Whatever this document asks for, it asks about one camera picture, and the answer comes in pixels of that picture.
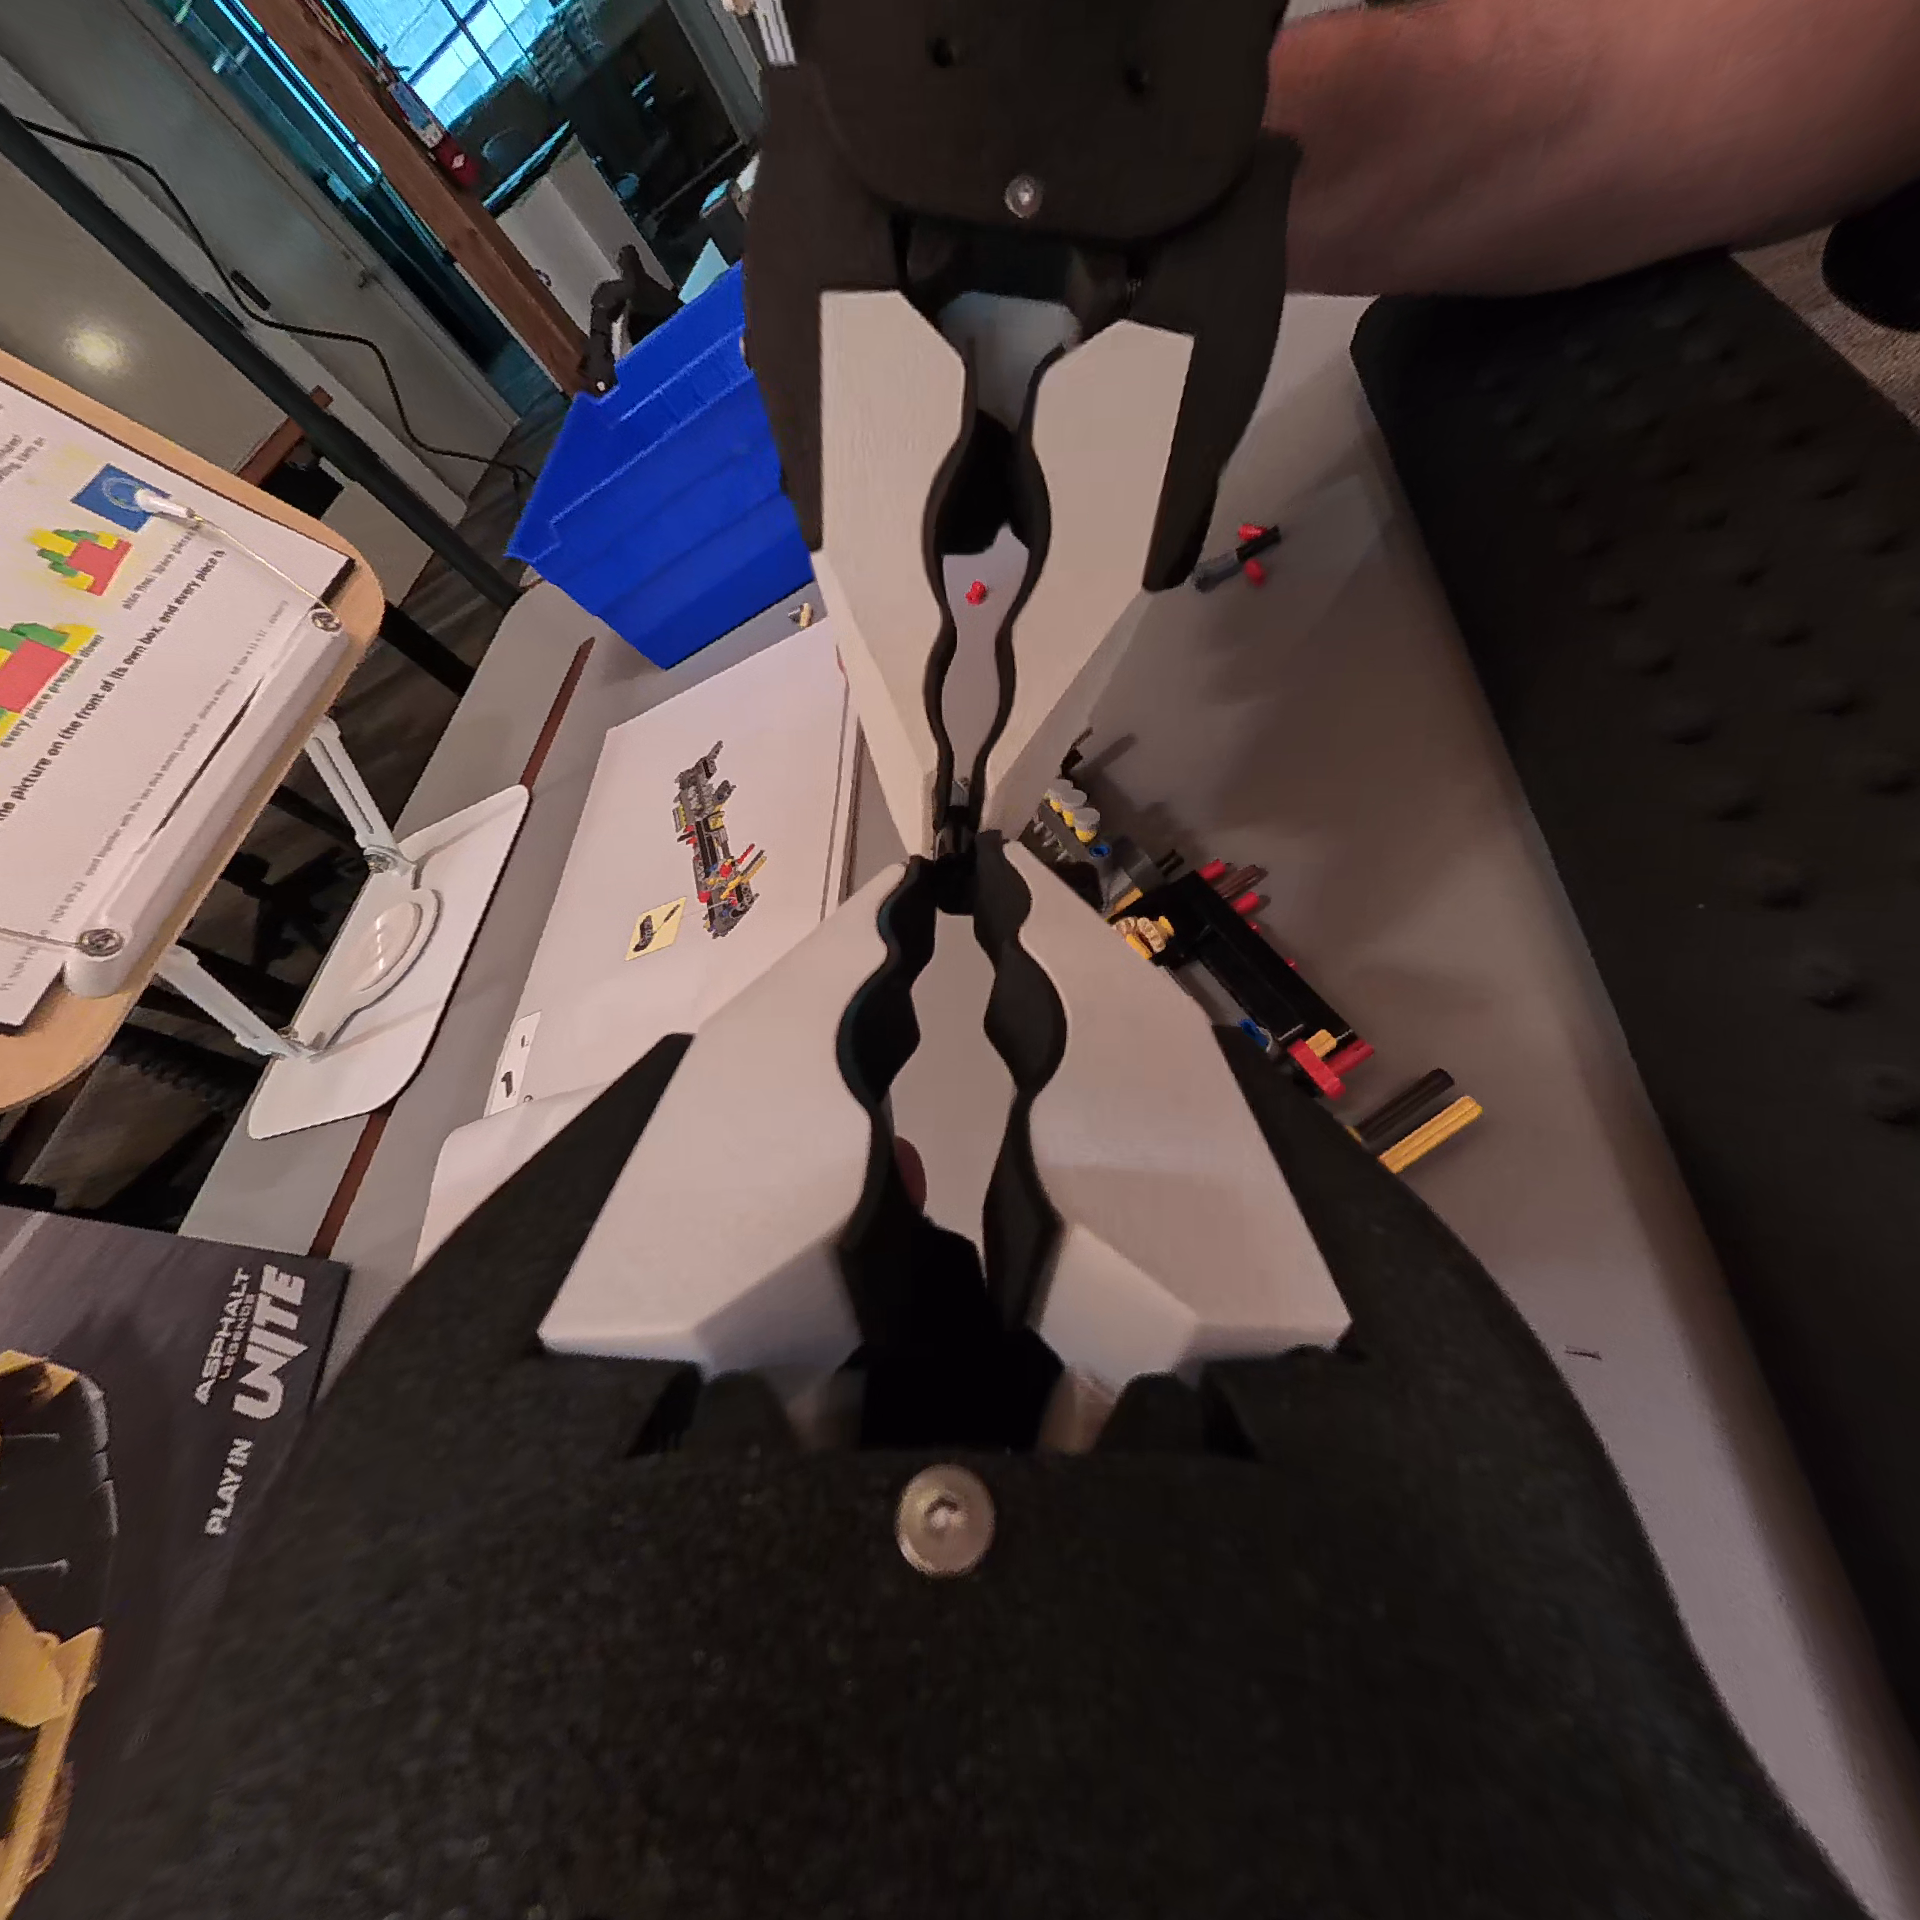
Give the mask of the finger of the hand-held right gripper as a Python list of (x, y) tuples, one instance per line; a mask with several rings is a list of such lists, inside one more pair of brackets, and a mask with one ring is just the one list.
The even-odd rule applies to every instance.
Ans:
[(929, 527), (972, 422), (966, 361), (900, 292), (821, 300), (821, 582), (879, 796), (929, 857), (944, 798), (928, 669), (953, 637)]
[(969, 800), (1017, 840), (1139, 623), (1192, 337), (1119, 320), (1049, 353), (1017, 437), (1032, 541), (992, 657), (998, 701)]

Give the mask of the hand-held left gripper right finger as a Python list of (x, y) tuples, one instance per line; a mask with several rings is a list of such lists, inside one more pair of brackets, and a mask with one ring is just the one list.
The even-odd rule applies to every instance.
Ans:
[(1027, 847), (979, 837), (972, 878), (1014, 1081), (987, 1284), (1062, 1365), (1043, 1445), (1091, 1448), (1145, 1375), (1333, 1349), (1352, 1319), (1230, 1063), (1239, 1033)]

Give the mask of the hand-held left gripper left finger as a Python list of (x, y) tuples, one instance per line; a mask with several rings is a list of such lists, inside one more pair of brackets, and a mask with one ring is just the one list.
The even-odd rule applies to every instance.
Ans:
[(881, 1308), (845, 1239), (900, 1206), (893, 1086), (936, 921), (912, 854), (707, 1017), (543, 1315), (549, 1352), (750, 1375), (801, 1445), (857, 1440), (848, 1363)]

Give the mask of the person's right forearm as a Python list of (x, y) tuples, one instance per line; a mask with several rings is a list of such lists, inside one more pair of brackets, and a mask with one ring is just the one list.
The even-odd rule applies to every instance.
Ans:
[(1430, 1), (1288, 21), (1286, 288), (1566, 289), (1915, 182), (1915, 1)]

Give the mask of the pile of lego pins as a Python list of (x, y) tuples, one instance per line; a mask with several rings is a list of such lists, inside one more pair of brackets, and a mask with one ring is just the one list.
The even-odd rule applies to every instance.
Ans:
[[(1049, 588), (1032, 584), (1029, 573), (1043, 576), (1044, 567), (1038, 561), (1047, 556), (1043, 531), (1030, 531), (1014, 518), (1008, 518), (997, 537), (979, 551), (964, 556), (944, 556), (935, 582), (941, 599), (963, 600), (969, 608), (987, 608), (1005, 604), (1012, 608), (1024, 600), (1047, 604), (1059, 599)], [(1232, 577), (1251, 571), (1255, 581), (1264, 576), (1264, 556), (1280, 547), (1284, 531), (1277, 524), (1246, 521), (1235, 537), (1214, 556), (1200, 558), (1185, 581), (1200, 592), (1212, 592)]]

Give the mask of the partly built lego chassis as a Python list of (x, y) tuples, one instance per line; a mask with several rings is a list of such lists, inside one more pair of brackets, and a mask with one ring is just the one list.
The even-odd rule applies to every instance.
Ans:
[(1102, 816), (1086, 741), (1065, 751), (1021, 846), (1151, 967), (1179, 975), (1309, 1093), (1342, 1096), (1374, 1048), (1260, 925), (1264, 868), (1148, 852)]

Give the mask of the yellow lego piece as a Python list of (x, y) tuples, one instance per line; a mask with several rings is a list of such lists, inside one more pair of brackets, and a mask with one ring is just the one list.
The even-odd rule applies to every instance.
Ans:
[(1454, 1096), (1436, 1116), (1416, 1123), (1399, 1141), (1377, 1149), (1375, 1159), (1382, 1168), (1401, 1174), (1416, 1160), (1424, 1160), (1440, 1144), (1447, 1144), (1480, 1117), (1480, 1103), (1471, 1095)]

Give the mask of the lego instruction booklet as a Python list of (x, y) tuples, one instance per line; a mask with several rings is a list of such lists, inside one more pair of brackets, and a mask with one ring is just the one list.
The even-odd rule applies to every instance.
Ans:
[(608, 731), (484, 1113), (438, 1151), (415, 1264), (840, 904), (857, 753), (829, 625)]

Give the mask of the lego set box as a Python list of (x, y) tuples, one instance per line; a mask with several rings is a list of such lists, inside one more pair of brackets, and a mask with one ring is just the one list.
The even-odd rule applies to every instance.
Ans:
[(349, 1269), (5, 1206), (1, 1913), (108, 1916)]

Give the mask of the blue plastic bin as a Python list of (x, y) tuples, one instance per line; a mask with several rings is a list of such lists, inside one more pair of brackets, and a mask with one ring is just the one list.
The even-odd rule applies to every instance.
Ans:
[(742, 324), (729, 267), (577, 396), (508, 541), (659, 668), (812, 582)]

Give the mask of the black metal bar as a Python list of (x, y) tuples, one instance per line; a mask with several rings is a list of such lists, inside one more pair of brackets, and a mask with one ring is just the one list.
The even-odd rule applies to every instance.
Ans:
[(494, 608), (515, 608), (520, 589), (475, 552), (457, 527), (438, 517), (432, 504), (390, 469), (380, 452), (366, 443), (334, 409), (310, 399), (310, 390), (287, 372), (272, 351), (264, 351), (245, 324), (212, 295), (185, 277), (166, 253), (131, 225), (92, 184), (75, 176), (64, 160), (52, 156), (37, 133), (9, 107), (1, 109), (1, 152), (25, 177), (30, 177), (59, 211), (89, 232), (150, 295), (156, 295), (182, 324), (214, 350), (239, 377), (273, 399), (287, 417), (294, 417), (325, 456), (390, 512), (414, 537), (453, 567)]

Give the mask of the black dotted floor mat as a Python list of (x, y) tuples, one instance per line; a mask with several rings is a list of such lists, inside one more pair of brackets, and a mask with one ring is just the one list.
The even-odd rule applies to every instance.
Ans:
[(1915, 1726), (1915, 425), (1723, 253), (1350, 358)]

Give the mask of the printed instruction sheet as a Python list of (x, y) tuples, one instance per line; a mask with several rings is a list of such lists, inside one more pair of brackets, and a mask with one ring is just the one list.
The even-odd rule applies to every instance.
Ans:
[(5, 382), (1, 1019), (119, 991), (345, 661), (349, 556)]

